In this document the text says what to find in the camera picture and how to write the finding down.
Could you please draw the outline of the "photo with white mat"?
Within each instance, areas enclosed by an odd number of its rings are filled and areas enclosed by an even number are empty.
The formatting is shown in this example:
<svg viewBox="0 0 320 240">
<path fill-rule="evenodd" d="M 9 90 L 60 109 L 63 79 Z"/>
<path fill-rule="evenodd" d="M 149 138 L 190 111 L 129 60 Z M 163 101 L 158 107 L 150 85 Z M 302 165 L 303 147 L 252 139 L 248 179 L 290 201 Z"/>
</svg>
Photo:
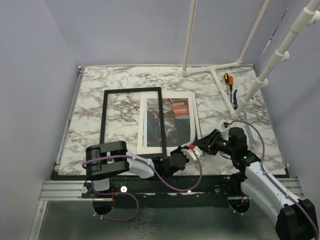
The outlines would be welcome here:
<svg viewBox="0 0 320 240">
<path fill-rule="evenodd" d="M 195 116 L 193 107 L 193 98 L 195 93 L 192 91 L 163 91 L 162 107 L 166 138 L 166 152 L 169 154 L 178 146 L 189 146 L 197 140 Z M 150 93 L 143 93 L 140 100 L 140 106 L 145 110 L 144 117 L 139 114 L 139 120 L 145 120 L 151 123 L 151 118 L 156 115 L 156 97 Z M 155 149 L 156 141 L 151 140 L 155 134 L 151 132 L 148 126 L 144 133 L 147 134 L 143 141 L 144 146 L 138 145 L 138 153 L 143 150 Z"/>
</svg>

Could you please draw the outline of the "black picture frame brown backing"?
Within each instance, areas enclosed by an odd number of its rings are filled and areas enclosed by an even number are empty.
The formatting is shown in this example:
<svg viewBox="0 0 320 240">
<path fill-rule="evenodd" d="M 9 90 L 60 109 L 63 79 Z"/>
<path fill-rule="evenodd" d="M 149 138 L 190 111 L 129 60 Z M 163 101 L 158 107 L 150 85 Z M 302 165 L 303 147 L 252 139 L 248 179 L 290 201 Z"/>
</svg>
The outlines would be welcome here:
<svg viewBox="0 0 320 240">
<path fill-rule="evenodd" d="M 145 116 L 145 110 L 140 106 L 142 94 L 151 94 L 156 98 L 156 114 L 148 124 L 140 120 L 140 114 Z M 123 140 L 128 147 L 138 153 L 138 145 L 144 146 L 148 134 L 144 130 L 151 127 L 155 136 L 155 149 L 148 148 L 139 155 L 141 157 L 165 157 L 167 144 L 164 123 L 164 109 L 162 107 L 162 89 L 156 87 L 126 88 L 105 90 L 103 93 L 102 116 L 99 143 Z"/>
</svg>

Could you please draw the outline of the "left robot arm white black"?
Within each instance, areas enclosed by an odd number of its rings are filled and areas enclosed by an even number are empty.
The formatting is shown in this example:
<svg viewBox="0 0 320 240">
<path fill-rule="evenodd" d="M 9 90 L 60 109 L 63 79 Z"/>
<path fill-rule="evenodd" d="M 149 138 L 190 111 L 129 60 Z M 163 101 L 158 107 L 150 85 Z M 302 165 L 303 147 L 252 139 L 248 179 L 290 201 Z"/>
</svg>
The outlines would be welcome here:
<svg viewBox="0 0 320 240">
<path fill-rule="evenodd" d="M 103 198 L 110 193 L 110 178 L 119 174 L 128 172 L 141 179 L 168 178 L 184 170 L 189 162 L 188 149 L 187 146 L 178 146 L 167 157 L 143 158 L 128 150 L 124 141 L 102 143 L 86 148 L 82 167 L 86 180 L 94 184 L 94 193 Z"/>
</svg>

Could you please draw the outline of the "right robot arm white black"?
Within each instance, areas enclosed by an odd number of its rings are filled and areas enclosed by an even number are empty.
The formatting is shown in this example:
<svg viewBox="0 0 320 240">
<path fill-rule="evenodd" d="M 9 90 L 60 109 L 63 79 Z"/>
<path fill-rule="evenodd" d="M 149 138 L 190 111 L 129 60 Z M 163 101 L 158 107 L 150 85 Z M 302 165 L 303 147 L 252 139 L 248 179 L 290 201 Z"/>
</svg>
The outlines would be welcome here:
<svg viewBox="0 0 320 240">
<path fill-rule="evenodd" d="M 242 128 L 228 130 L 228 139 L 215 129 L 195 140 L 193 145 L 209 155 L 222 152 L 230 156 L 238 169 L 229 189 L 236 195 L 249 196 L 269 217 L 281 240 L 318 240 L 317 214 L 309 199 L 301 199 L 283 186 L 263 165 L 262 158 L 248 149 Z"/>
</svg>

